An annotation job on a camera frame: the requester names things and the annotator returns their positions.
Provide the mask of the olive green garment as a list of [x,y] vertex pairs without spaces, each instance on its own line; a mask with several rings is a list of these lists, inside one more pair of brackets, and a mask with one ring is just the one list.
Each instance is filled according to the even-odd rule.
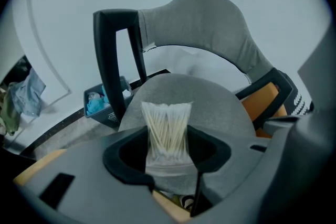
[[6,134],[13,136],[19,129],[20,114],[22,112],[15,94],[17,82],[9,84],[7,91],[0,92],[0,125]]

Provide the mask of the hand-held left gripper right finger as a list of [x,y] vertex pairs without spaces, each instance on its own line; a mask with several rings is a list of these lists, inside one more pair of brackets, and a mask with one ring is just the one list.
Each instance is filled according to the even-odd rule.
[[205,197],[202,176],[219,170],[230,158],[231,148],[225,142],[192,126],[187,127],[187,151],[197,169],[197,183],[191,216],[210,209],[213,204]]

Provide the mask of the clear cotton swab packet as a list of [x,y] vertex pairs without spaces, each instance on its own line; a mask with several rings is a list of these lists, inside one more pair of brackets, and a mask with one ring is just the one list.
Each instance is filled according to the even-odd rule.
[[191,103],[141,103],[149,136],[145,172],[154,178],[158,190],[177,195],[196,191],[197,169],[187,145],[191,108]]

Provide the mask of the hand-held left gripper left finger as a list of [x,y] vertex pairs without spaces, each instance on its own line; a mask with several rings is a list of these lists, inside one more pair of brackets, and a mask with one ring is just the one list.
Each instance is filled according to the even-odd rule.
[[154,179],[145,172],[148,148],[148,128],[144,126],[108,146],[103,153],[103,164],[122,183],[147,186],[152,192]]

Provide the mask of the blue denim garment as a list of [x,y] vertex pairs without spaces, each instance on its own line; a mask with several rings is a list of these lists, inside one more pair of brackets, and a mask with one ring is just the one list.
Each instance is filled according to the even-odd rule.
[[40,96],[45,89],[45,84],[33,68],[22,82],[11,87],[11,96],[16,111],[26,116],[37,118],[41,112]]

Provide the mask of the grey upholstered chair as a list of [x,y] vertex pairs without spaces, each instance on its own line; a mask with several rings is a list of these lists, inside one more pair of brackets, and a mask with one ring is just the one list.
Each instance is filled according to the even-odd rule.
[[[229,160],[219,170],[203,174],[205,188],[222,195],[240,185],[260,162],[268,145],[256,136],[256,131],[277,112],[292,88],[255,44],[239,8],[230,0],[172,0],[151,9],[105,9],[94,13],[93,31],[101,79],[120,123],[122,138],[147,127],[142,102],[191,103],[187,126],[231,148]],[[166,73],[148,78],[144,51],[171,45],[220,56],[242,72],[250,85],[232,93],[190,75]],[[134,94],[127,108],[121,76]],[[242,101],[270,82],[279,87],[280,93],[260,116],[251,120]]]

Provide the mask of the dark plastic bin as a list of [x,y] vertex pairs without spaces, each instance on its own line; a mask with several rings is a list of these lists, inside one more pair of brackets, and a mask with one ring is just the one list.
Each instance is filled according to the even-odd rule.
[[[121,82],[121,89],[122,91],[125,89],[128,89],[129,91],[132,92],[132,95],[125,99],[124,98],[124,104],[125,107],[127,108],[128,105],[130,104],[130,102],[133,99],[133,91],[131,89],[130,84],[128,83],[128,81],[126,80],[126,78],[124,76],[120,77],[120,82]],[[86,114],[86,105],[87,103],[92,100],[92,99],[98,99],[98,98],[103,98],[103,94],[102,94],[102,86],[103,84],[99,84],[96,85],[86,91],[84,91],[83,93],[83,103],[84,103],[84,115],[86,118],[91,118],[105,126],[111,127],[111,128],[115,128],[119,126],[119,122],[114,114],[113,108],[110,106],[104,110],[101,110],[100,112],[97,112],[95,114],[92,115],[87,115]]]

